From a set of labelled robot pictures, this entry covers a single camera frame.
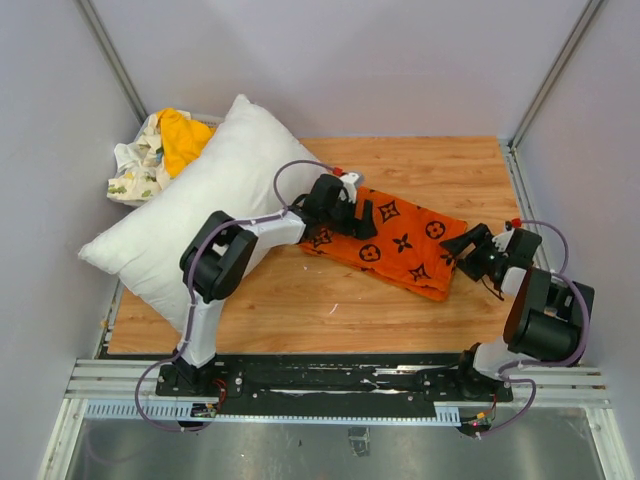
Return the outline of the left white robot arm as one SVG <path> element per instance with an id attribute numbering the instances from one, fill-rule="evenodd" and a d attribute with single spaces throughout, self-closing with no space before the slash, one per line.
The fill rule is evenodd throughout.
<path id="1" fill-rule="evenodd" d="M 190 394 L 207 393 L 214 383 L 216 335 L 224 303 L 239 287 L 260 250 L 295 245 L 328 228 L 367 240 L 377 235 L 373 203 L 357 211 L 359 172 L 323 174 L 311 190 L 261 217 L 234 219 L 223 211 L 209 216 L 179 262 L 190 305 L 171 363 Z"/>

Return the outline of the white pillow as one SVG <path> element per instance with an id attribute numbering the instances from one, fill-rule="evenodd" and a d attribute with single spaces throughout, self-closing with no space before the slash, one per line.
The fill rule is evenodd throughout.
<path id="1" fill-rule="evenodd" d="M 200 157 L 155 199 L 85 244 L 79 257 L 118 276 L 182 330 L 189 295 L 179 261 L 209 216 L 273 214 L 309 192 L 322 172 L 279 120 L 240 94 Z"/>

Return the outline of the orange flower-pattern pillowcase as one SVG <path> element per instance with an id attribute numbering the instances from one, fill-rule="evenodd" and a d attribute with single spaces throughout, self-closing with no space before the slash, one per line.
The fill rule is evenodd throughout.
<path id="1" fill-rule="evenodd" d="M 361 187 L 358 202 L 365 200 L 373 203 L 376 236 L 358 240 L 324 227 L 301 243 L 300 249 L 427 299 L 445 301 L 456 260 L 441 243 L 464 234 L 468 224 L 388 193 Z"/>

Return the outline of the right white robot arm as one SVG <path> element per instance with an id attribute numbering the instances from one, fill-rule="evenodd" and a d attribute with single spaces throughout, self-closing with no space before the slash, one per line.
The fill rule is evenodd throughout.
<path id="1" fill-rule="evenodd" d="M 455 392 L 466 400 L 496 397 L 507 375 L 521 367 L 576 365 L 586 350 L 595 289 L 534 265 L 542 237 L 513 219 L 493 234 L 485 224 L 440 246 L 469 279 L 490 282 L 498 298 L 513 304 L 503 333 L 491 343 L 463 351 L 453 375 Z"/>

